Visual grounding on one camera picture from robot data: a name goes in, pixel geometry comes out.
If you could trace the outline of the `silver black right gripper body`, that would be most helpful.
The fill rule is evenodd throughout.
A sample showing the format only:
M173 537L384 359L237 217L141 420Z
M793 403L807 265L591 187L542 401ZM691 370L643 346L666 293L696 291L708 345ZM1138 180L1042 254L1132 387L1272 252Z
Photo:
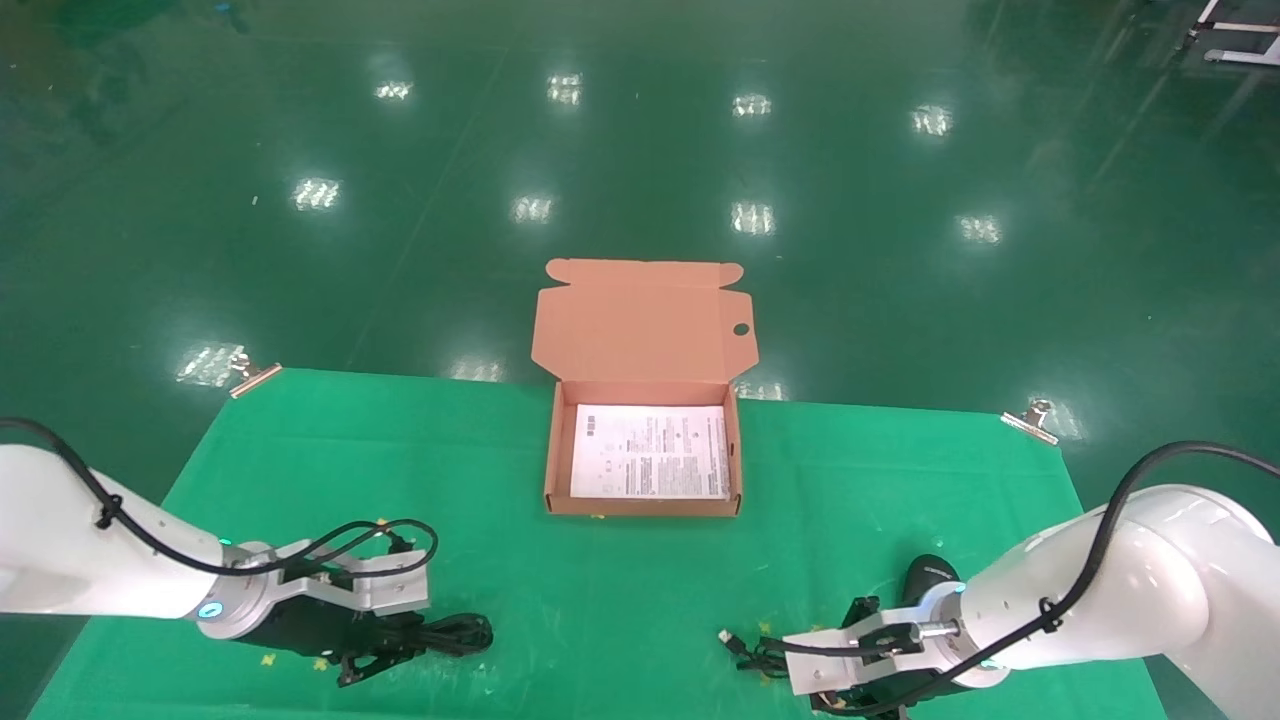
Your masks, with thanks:
M854 626L783 638L792 692L854 691L908 710L961 687L945 678L959 661L961 625L937 612L877 612Z

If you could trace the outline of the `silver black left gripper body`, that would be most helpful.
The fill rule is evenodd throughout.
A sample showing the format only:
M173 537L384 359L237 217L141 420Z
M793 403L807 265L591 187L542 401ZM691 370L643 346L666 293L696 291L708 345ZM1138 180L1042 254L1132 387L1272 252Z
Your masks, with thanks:
M268 582L261 603L251 611L244 643L300 656L412 646L378 643L376 618L420 612L429 605L421 550L284 570Z

